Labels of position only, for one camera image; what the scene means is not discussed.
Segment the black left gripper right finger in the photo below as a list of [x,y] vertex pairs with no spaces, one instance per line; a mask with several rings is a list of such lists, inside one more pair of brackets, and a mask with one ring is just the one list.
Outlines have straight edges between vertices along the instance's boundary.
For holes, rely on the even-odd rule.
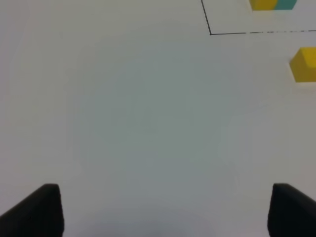
[[316,201],[290,184],[275,183],[267,229],[271,237],[314,237]]

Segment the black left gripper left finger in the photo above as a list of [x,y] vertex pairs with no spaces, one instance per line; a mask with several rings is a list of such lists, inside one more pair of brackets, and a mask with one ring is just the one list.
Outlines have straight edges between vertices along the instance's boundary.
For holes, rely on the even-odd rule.
[[61,237],[64,215],[58,184],[44,184],[0,216],[2,237]]

